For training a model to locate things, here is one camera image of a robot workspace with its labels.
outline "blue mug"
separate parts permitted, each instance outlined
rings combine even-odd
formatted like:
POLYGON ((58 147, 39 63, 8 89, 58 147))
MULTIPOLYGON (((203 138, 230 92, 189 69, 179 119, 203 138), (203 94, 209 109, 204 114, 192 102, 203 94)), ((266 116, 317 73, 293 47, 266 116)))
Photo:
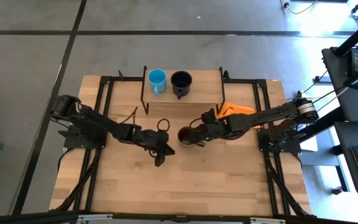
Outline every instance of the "blue mug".
POLYGON ((167 87, 167 74, 161 69, 154 69, 149 72, 149 83, 154 94, 164 91, 167 87))

